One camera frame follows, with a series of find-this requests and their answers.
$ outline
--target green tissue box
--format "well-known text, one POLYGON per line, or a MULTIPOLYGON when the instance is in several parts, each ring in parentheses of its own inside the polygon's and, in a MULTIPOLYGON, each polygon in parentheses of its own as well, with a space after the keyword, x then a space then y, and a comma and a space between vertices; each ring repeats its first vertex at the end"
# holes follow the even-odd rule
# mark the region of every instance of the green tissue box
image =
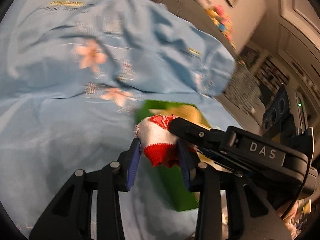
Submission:
MULTIPOLYGON (((193 104, 146 100, 142 107, 136 113, 137 124, 148 116, 154 114, 150 112, 150 109, 162 109, 167 110, 172 107, 179 107, 181 105, 191 105, 197 108, 193 104)), ((202 116, 202 123, 209 127, 208 122, 202 116)), ((173 168, 166 168, 161 165, 155 167, 160 176, 160 179, 170 197, 173 208, 176 211, 186 211, 196 209, 199 207, 199 200, 195 193, 190 193, 184 186, 180 168, 174 166, 173 168)))

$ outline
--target wall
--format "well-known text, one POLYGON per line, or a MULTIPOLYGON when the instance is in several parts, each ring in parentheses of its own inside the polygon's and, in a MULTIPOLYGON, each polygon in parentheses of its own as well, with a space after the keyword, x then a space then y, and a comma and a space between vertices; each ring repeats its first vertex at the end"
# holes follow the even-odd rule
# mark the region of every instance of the wall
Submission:
POLYGON ((279 0, 266 0, 267 12, 252 35, 252 41, 264 47, 273 55, 277 54, 277 40, 279 36, 279 18, 281 6, 279 0))
POLYGON ((298 89, 298 87, 300 86, 300 83, 297 81, 296 76, 294 76, 292 72, 289 71, 290 68, 288 68, 287 66, 288 64, 283 59, 281 59, 277 54, 273 54, 269 50, 257 45, 252 40, 250 40, 247 43, 247 46, 256 51, 259 51, 260 54, 262 55, 261 60, 258 59, 257 60, 258 63, 254 64, 253 68, 250 69, 250 72, 252 72, 252 74, 254 74, 260 68, 261 64, 264 62, 267 56, 271 56, 271 59, 270 59, 271 62, 275 64, 277 68, 281 70, 282 73, 284 73, 284 75, 289 76, 290 78, 289 87, 291 87, 294 90, 298 89))
POLYGON ((238 54, 249 41, 265 14, 266 2, 265 0, 239 0, 234 8, 229 6, 226 0, 212 0, 212 2, 222 5, 225 12, 230 15, 234 30, 233 41, 238 54))
POLYGON ((320 50, 320 20, 308 0, 281 0, 281 17, 320 50))

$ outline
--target metal screw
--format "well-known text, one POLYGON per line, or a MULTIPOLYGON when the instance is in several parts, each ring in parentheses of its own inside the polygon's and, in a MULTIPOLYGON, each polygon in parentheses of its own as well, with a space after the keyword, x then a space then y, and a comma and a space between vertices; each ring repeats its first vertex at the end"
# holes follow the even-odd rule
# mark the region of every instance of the metal screw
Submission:
POLYGON ((198 167, 201 169, 205 169, 206 167, 208 167, 208 165, 204 162, 200 162, 200 163, 198 163, 198 167))
POLYGON ((83 174, 84 174, 83 170, 76 170, 76 171, 75 171, 75 175, 76 175, 77 177, 81 177, 83 174))
POLYGON ((237 177, 242 177, 243 176, 243 173, 241 171, 235 171, 234 174, 237 176, 237 177))
POLYGON ((112 162, 110 163, 110 167, 111 168, 118 168, 120 166, 120 163, 119 162, 112 162))

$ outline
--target bed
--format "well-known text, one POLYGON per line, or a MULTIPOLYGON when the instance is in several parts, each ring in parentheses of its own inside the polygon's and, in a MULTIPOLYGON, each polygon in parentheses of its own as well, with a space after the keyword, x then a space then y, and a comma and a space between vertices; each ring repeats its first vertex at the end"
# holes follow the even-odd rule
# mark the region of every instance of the bed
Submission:
MULTIPOLYGON (((101 169, 129 148, 144 100, 195 104, 211 125, 240 127, 214 99, 234 57, 150 0, 15 0, 0 58, 0 199, 27 238, 75 170, 101 169)), ((126 239, 195 229, 197 210, 172 210, 145 158, 120 204, 126 239)))

